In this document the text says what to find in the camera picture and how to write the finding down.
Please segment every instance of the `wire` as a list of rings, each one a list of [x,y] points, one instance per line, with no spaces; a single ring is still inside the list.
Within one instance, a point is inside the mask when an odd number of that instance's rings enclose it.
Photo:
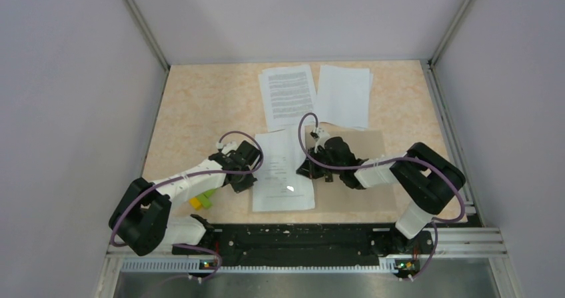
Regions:
[[[417,163],[419,165],[425,166],[426,168],[430,169],[433,173],[438,175],[449,186],[451,191],[453,191],[453,194],[455,195],[455,197],[457,198],[457,201],[459,202],[459,207],[460,207],[459,216],[457,216],[453,219],[442,219],[442,218],[439,218],[439,217],[433,217],[432,218],[431,224],[434,227],[434,234],[436,236],[436,239],[434,241],[434,247],[432,248],[432,251],[430,252],[430,256],[428,257],[428,259],[426,260],[426,262],[424,263],[422,268],[420,268],[420,271],[418,271],[418,273],[416,273],[416,275],[410,276],[409,278],[412,281],[414,281],[417,277],[420,277],[422,272],[428,268],[430,262],[432,261],[432,257],[436,253],[436,248],[438,247],[438,226],[436,225],[436,223],[434,221],[439,221],[441,223],[456,223],[457,221],[460,221],[461,219],[463,219],[463,217],[465,217],[465,204],[464,204],[463,198],[459,194],[459,191],[457,190],[455,185],[453,185],[453,183],[449,180],[449,178],[446,177],[446,175],[444,175],[435,166],[433,166],[432,164],[430,164],[426,161],[423,161],[423,160],[417,159],[417,158],[413,158],[413,157],[396,157],[396,158],[387,159],[387,160],[384,160],[384,161],[379,161],[378,163],[371,163],[369,165],[359,165],[359,166],[337,167],[337,166],[331,166],[331,165],[326,165],[324,163],[321,163],[320,161],[317,161],[316,159],[314,159],[314,157],[312,157],[308,154],[308,150],[306,150],[306,147],[304,146],[304,142],[302,142],[302,135],[300,134],[300,132],[301,132],[301,129],[302,129],[302,125],[304,124],[304,120],[308,116],[314,117],[314,119],[316,121],[316,127],[318,127],[318,125],[320,123],[318,121],[318,116],[316,116],[315,113],[306,113],[304,116],[302,116],[302,119],[300,120],[300,123],[298,124],[298,142],[300,143],[300,148],[302,149],[302,151],[304,151],[304,154],[306,155],[308,160],[312,161],[316,165],[323,167],[323,168],[332,169],[332,170],[358,170],[358,169],[371,168],[371,167],[374,167],[374,166],[386,165],[387,163],[394,163],[396,161],[409,161],[411,163]]]
[[[175,243],[173,245],[173,247],[200,251],[202,253],[210,253],[210,254],[216,256],[216,258],[218,260],[217,266],[213,269],[212,273],[210,273],[206,277],[202,278],[202,280],[200,280],[200,281],[206,281],[206,280],[210,279],[211,277],[214,277],[214,275],[218,272],[220,267],[222,267],[222,256],[220,256],[220,254],[218,254],[217,252],[215,252],[213,250],[210,250],[210,249],[207,249],[207,248],[204,248],[204,247],[187,245],[187,244],[184,244],[184,243]],[[147,295],[149,295],[150,293],[155,291],[155,289],[157,289],[157,288],[161,287],[162,285],[164,285],[165,283],[168,283],[169,281],[172,281],[172,280],[175,280],[175,279],[191,280],[191,279],[198,279],[198,278],[190,277],[190,275],[173,275],[173,276],[170,276],[168,278],[163,279],[162,281],[159,281],[156,285],[152,286],[149,290],[145,291],[145,293],[143,295],[141,295],[141,298],[147,297]]]
[[[145,196],[147,196],[151,191],[154,191],[155,189],[158,189],[159,187],[162,187],[164,185],[168,185],[169,183],[174,183],[176,181],[182,180],[182,179],[187,179],[190,177],[194,177],[194,176],[198,176],[198,175],[208,175],[208,174],[213,174],[213,173],[226,173],[229,175],[248,175],[250,173],[254,173],[255,171],[259,170],[259,168],[261,168],[261,165],[263,165],[263,150],[261,149],[261,146],[257,143],[257,141],[255,140],[255,138],[251,137],[250,135],[244,133],[243,131],[238,131],[238,130],[234,130],[234,131],[228,131],[227,133],[225,133],[222,137],[220,137],[219,143],[222,142],[222,140],[227,136],[230,135],[232,133],[238,133],[240,135],[244,135],[245,137],[249,138],[251,141],[253,141],[253,143],[257,146],[257,149],[259,149],[259,153],[260,153],[260,160],[257,164],[257,166],[255,166],[255,168],[248,170],[248,171],[232,171],[232,170],[204,170],[204,171],[198,171],[196,173],[189,173],[186,174],[184,176],[179,176],[179,177],[174,177],[171,178],[169,180],[166,181],[162,181],[160,183],[157,183],[156,185],[153,185],[151,187],[149,187],[147,190],[143,191],[142,193],[139,194],[139,196],[137,196],[137,198],[135,198],[130,204],[129,206],[127,206],[127,208],[124,210],[124,212],[120,215],[120,217],[118,218],[118,220],[116,221],[114,227],[112,228],[112,235],[110,236],[110,244],[114,247],[124,247],[127,244],[126,243],[117,243],[116,242],[116,235],[118,233],[118,229],[120,227],[120,225],[122,224],[122,222],[124,221],[125,217],[127,217],[127,215],[130,213],[130,211],[137,205],[137,203],[139,203]]]

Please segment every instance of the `paper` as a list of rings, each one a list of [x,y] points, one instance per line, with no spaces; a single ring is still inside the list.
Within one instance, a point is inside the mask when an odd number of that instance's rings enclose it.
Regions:
[[[366,129],[372,74],[369,69],[322,65],[314,112],[320,121]]]
[[[263,149],[263,166],[254,173],[253,211],[298,211],[315,207],[314,185],[296,174],[304,161],[298,126],[255,135]]]
[[[309,65],[265,69],[259,83],[269,131],[296,125],[313,110],[316,89]]]

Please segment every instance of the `table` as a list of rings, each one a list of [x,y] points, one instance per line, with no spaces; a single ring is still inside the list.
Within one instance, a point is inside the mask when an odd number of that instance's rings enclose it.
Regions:
[[[227,131],[237,129],[251,135],[266,133],[258,76],[266,68],[300,64],[304,63],[173,65],[143,177],[148,181],[162,179],[194,167],[216,152],[215,143]],[[422,141],[448,157],[420,61],[307,64],[312,69],[316,87],[323,64],[371,70],[374,80],[369,125],[383,132],[387,154],[406,151],[414,142]],[[241,137],[227,138],[227,141],[232,140],[240,141]],[[396,213],[253,213],[250,197],[249,191],[236,194],[226,186],[212,196],[212,208],[195,211],[185,203],[173,215],[198,213],[211,223],[384,223],[396,221],[410,203],[410,197],[400,185],[394,186]],[[439,217],[458,214],[459,206],[453,199]]]

